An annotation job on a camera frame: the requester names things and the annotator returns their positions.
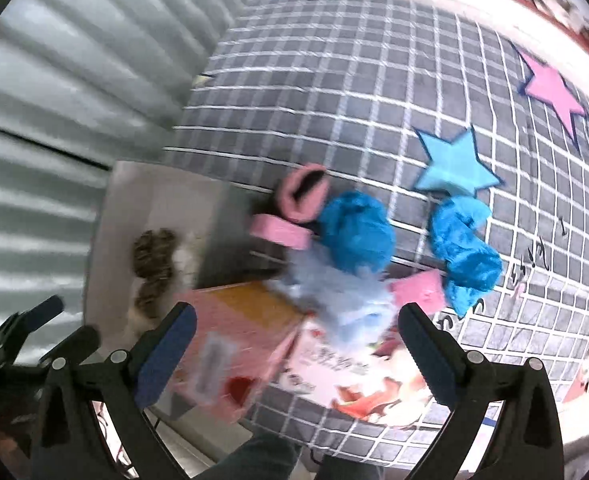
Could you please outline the pink flat cloth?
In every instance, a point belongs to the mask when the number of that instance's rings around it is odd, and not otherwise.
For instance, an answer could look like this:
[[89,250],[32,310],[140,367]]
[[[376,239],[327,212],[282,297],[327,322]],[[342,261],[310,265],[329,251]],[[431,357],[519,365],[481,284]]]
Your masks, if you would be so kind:
[[392,280],[389,285],[398,309],[406,304],[418,304],[426,315],[446,308],[442,275],[439,270],[421,271],[407,278]]

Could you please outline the person's jeans leg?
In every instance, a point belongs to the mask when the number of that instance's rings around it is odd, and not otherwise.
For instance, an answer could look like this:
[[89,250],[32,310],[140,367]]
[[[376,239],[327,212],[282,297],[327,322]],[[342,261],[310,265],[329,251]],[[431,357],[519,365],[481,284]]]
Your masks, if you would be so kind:
[[[196,476],[202,480],[284,480],[289,479],[299,460],[302,446],[263,432],[255,434],[234,452]],[[381,466],[323,456],[316,479],[367,480],[383,479]]]

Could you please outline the pink star mat patch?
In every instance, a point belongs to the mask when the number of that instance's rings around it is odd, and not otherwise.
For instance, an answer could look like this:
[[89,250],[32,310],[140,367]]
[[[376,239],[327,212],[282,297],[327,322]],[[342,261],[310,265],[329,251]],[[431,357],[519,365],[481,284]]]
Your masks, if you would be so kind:
[[557,116],[562,131],[575,150],[581,154],[574,119],[589,119],[585,106],[575,96],[559,70],[539,60],[514,42],[510,45],[515,50],[519,61],[523,62],[529,70],[529,76],[517,84],[518,94],[549,106],[553,114]]

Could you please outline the light blue fluffy cloth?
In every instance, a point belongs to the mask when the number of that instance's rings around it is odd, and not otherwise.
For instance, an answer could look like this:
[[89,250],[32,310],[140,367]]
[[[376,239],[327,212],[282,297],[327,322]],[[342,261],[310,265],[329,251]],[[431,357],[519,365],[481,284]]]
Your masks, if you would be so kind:
[[290,250],[288,262],[265,285],[314,315],[328,344],[354,350],[377,342],[391,326],[396,311],[393,295],[381,275],[367,269],[355,274],[333,265],[328,249],[313,244]]

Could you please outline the pink red printed bag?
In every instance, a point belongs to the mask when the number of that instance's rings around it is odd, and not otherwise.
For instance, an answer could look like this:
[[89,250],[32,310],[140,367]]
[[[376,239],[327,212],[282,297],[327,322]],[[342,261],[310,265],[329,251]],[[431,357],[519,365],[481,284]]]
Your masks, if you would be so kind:
[[396,328],[374,344],[340,350],[328,344],[315,318],[303,323],[278,386],[362,422],[393,427],[413,425],[432,400]]

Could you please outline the white storage box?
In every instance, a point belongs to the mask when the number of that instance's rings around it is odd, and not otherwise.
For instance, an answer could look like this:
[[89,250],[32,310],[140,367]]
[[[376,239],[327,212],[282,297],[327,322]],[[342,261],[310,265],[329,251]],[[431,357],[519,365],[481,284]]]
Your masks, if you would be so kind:
[[187,289],[250,274],[255,197],[227,182],[148,162],[113,167],[90,252],[84,321],[101,351],[131,348]]

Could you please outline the pink black sock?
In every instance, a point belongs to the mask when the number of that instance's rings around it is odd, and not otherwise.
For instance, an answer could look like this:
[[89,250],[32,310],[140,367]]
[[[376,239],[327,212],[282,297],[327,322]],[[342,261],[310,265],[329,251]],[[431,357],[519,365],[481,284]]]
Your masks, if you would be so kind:
[[275,191],[275,204],[286,220],[308,223],[315,220],[326,203],[330,188],[327,169],[307,164],[287,174]]

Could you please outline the pink patterned cardboard box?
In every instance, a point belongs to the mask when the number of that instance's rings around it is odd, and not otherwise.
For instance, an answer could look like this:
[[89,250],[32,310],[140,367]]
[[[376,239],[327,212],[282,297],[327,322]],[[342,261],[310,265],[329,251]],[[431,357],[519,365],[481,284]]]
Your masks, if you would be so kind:
[[272,380],[304,314],[261,282],[192,289],[197,330],[174,372],[172,391],[233,424]]

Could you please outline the blue star mat patch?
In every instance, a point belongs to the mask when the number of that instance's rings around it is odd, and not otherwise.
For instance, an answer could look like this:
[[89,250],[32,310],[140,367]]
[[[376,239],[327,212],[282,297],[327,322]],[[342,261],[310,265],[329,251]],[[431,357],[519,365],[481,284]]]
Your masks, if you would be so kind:
[[473,125],[451,140],[418,128],[415,133],[428,162],[413,184],[414,191],[475,197],[482,190],[505,183],[480,159]]

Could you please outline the white polka dot cloth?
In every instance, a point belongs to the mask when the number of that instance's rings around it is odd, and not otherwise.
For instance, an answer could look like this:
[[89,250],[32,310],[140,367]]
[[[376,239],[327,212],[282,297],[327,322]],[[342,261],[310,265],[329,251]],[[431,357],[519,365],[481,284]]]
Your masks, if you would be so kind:
[[188,232],[182,237],[172,255],[175,276],[180,285],[196,287],[205,251],[206,240],[202,236]]

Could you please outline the pink cloth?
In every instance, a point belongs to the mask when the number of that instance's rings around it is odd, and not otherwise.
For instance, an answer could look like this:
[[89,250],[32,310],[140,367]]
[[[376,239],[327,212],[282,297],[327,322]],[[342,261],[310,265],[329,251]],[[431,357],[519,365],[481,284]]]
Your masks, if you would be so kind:
[[311,246],[311,230],[273,214],[255,214],[249,233],[261,240],[293,250],[306,250]]
[[407,278],[392,280],[389,285],[398,309],[406,304],[418,304],[426,315],[446,308],[442,275],[439,270],[421,271]]

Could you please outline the leopard print cloth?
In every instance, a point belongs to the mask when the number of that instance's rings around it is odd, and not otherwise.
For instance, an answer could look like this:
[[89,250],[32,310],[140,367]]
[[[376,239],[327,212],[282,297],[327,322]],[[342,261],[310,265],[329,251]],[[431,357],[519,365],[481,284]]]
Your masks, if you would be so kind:
[[165,228],[143,232],[133,245],[132,268],[142,280],[134,305],[150,320],[159,317],[159,301],[174,278],[172,255],[177,245],[175,232]]

